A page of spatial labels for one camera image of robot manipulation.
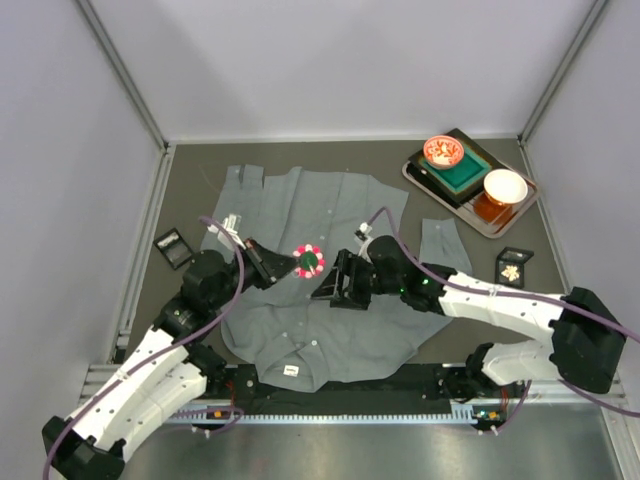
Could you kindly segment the grey button-up shirt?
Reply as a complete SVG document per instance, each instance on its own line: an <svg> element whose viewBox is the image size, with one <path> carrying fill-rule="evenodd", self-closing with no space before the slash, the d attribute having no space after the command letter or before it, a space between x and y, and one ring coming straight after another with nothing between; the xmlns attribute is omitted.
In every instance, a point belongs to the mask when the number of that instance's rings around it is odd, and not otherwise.
<svg viewBox="0 0 640 480"><path fill-rule="evenodd" d="M357 250L363 221L383 206L399 221L407 200L407 192L364 174L294 167L265 176L260 166L232 165L213 216L237 214L240 237L285 255L316 246L333 264L341 249ZM320 282L290 274L266 291L251 288L222 321L225 346L256 367L260 382L315 392L329 381L386 378L451 322L392 296L374 297L365 311L332 308L310 297Z"/></svg>

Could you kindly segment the gold leaf brooch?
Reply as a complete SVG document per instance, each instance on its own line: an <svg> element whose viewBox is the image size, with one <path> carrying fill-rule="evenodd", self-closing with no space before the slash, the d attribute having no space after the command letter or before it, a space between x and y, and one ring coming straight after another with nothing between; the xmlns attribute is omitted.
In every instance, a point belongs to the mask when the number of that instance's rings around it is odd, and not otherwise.
<svg viewBox="0 0 640 480"><path fill-rule="evenodd" d="M515 265L515 264L508 264L500 272L500 275L507 282L513 283L516 280L519 280L520 277L521 277L520 266L519 265Z"/></svg>

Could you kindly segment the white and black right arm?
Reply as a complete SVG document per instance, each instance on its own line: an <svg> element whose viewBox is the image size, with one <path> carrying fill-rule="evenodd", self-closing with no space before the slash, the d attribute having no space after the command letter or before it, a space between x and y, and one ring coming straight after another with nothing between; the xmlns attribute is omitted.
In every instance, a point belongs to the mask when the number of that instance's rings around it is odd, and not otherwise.
<svg viewBox="0 0 640 480"><path fill-rule="evenodd" d="M419 262L392 236L339 252L312 293L333 308L367 310L376 296L396 296L415 311L466 318L524 336L489 342L466 360L478 388L559 379L592 394L610 391L626 344L620 323L592 291L535 294L490 284L454 268Z"/></svg>

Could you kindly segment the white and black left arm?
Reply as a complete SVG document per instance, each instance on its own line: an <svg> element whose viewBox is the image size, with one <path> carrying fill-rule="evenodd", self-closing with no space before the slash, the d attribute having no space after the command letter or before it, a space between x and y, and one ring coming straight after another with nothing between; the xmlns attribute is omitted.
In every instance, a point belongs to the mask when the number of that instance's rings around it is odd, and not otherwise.
<svg viewBox="0 0 640 480"><path fill-rule="evenodd" d="M82 406L42 429L43 478L117 479L139 447L171 416L204 394L225 362L203 339L247 289L266 290L298 267L296 254L252 239L195 254L179 292L130 357Z"/></svg>

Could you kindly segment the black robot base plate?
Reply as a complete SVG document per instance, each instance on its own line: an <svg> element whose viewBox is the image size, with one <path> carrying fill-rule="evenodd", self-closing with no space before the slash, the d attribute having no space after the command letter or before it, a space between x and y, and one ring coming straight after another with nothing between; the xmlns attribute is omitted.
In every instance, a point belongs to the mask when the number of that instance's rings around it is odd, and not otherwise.
<svg viewBox="0 0 640 480"><path fill-rule="evenodd" d="M452 401L500 403L523 393L521 382L491 386L471 379L463 366L441 364L407 364L386 379L328 382L304 393L262 383L254 367L240 365L220 372L197 401L232 404L251 414L445 413Z"/></svg>

